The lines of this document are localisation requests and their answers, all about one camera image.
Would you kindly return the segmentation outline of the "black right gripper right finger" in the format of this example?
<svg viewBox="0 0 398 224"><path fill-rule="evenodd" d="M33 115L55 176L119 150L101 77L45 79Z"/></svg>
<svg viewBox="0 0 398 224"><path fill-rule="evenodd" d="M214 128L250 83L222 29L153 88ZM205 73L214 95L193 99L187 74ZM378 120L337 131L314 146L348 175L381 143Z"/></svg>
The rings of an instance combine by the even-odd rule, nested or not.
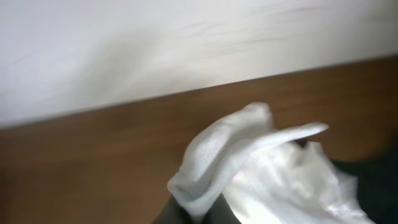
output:
<svg viewBox="0 0 398 224"><path fill-rule="evenodd" d="M223 194L215 200L206 213L202 224L241 224L234 215Z"/></svg>

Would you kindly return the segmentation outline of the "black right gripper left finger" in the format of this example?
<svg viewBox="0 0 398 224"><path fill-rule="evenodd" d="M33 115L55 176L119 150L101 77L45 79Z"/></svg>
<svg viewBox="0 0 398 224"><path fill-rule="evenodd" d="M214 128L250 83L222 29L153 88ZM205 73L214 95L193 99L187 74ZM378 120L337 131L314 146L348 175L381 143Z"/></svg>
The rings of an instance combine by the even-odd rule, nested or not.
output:
<svg viewBox="0 0 398 224"><path fill-rule="evenodd" d="M152 224L192 224L191 216L171 196Z"/></svg>

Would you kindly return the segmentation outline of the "white t-shirt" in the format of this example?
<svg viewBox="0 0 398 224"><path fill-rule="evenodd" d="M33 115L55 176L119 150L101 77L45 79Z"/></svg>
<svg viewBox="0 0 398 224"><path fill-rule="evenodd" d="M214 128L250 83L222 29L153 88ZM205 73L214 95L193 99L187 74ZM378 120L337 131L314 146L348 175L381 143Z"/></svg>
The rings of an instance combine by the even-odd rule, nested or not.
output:
<svg viewBox="0 0 398 224"><path fill-rule="evenodd" d="M369 223L357 180L337 170L308 123L276 129L264 103L251 103L203 130L188 145L168 190L195 223L217 202L240 223Z"/></svg>

